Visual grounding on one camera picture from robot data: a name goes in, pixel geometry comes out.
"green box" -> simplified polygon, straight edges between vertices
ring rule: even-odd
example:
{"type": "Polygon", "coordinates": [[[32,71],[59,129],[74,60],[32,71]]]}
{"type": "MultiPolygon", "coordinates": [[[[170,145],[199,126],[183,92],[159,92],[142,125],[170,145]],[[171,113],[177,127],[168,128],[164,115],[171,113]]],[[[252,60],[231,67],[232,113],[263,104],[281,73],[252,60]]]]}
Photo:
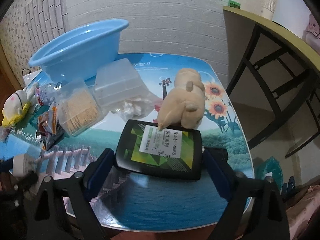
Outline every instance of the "green box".
{"type": "Polygon", "coordinates": [[[228,6],[240,9],[241,4],[235,1],[229,0],[228,6]]]}

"wallpaper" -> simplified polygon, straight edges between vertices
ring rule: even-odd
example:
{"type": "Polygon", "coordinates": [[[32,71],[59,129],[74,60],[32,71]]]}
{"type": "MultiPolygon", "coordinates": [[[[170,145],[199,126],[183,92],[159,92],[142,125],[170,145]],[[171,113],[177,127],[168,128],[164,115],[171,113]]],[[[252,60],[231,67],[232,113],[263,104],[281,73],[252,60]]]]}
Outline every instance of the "wallpaper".
{"type": "MultiPolygon", "coordinates": [[[[0,22],[0,40],[9,65],[24,87],[22,70],[31,56],[69,30],[65,0],[14,0],[0,22]]],[[[30,68],[32,72],[38,67],[30,68]]]]}

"sunflower print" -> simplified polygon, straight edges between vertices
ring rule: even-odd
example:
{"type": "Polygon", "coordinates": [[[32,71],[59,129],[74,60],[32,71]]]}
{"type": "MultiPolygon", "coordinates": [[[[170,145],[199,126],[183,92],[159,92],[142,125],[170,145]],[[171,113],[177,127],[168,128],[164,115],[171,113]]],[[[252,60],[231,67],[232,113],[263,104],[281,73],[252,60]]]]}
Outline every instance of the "sunflower print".
{"type": "Polygon", "coordinates": [[[214,115],[216,119],[219,117],[225,117],[227,115],[228,106],[222,101],[212,101],[209,107],[209,113],[214,115]]]}
{"type": "Polygon", "coordinates": [[[225,94],[225,90],[216,83],[205,83],[205,93],[208,97],[220,97],[225,94]]]}

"white cylindrical container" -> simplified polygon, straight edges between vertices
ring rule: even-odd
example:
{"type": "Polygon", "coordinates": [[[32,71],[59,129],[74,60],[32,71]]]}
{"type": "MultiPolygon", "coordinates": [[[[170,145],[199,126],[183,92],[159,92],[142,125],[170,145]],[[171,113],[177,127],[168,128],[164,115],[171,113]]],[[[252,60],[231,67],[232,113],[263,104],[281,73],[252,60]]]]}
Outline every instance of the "white cylindrical container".
{"type": "Polygon", "coordinates": [[[276,10],[277,0],[263,0],[261,16],[272,20],[273,13],[276,10]]]}

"yellow plush toy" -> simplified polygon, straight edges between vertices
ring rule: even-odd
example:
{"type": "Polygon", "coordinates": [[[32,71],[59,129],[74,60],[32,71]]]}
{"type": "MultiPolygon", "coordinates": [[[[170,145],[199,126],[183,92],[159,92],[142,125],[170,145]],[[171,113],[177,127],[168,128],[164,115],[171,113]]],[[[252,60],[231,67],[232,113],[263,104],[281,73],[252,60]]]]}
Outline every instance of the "yellow plush toy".
{"type": "Polygon", "coordinates": [[[159,110],[158,129],[169,125],[195,128],[204,115],[204,85],[200,74],[191,68],[178,71],[174,88],[165,97],[159,110]]]}
{"type": "Polygon", "coordinates": [[[34,95],[38,86],[39,83],[35,82],[28,91],[27,88],[18,90],[6,100],[2,109],[3,127],[14,126],[26,116],[30,107],[36,104],[34,95]]]}

